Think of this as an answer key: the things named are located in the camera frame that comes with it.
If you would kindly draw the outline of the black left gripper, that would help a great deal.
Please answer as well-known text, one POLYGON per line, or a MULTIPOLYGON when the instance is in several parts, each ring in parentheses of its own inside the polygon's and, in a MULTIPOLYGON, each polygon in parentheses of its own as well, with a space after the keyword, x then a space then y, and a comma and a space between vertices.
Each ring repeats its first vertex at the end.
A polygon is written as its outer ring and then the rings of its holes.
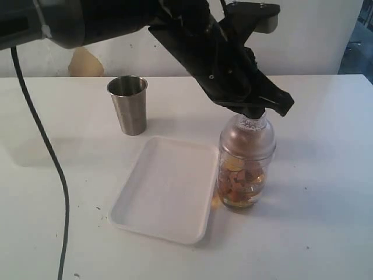
POLYGON ((217 21, 207 2, 161 2, 149 32, 186 69, 216 105, 248 118, 261 118, 265 108, 284 117, 294 99, 258 67, 245 46, 256 16, 279 15, 272 3, 222 3, 217 21))

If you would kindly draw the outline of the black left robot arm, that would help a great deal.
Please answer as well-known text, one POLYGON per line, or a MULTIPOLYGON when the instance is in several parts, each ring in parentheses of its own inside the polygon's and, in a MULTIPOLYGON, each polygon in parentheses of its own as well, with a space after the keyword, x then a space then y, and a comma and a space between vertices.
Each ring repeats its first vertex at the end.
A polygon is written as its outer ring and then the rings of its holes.
POLYGON ((207 1, 2 1, 1 48, 49 39, 76 48, 148 31, 215 104, 249 118, 266 109, 285 116, 294 104, 245 46, 253 32, 277 26, 277 4, 223 4, 216 20, 207 1))

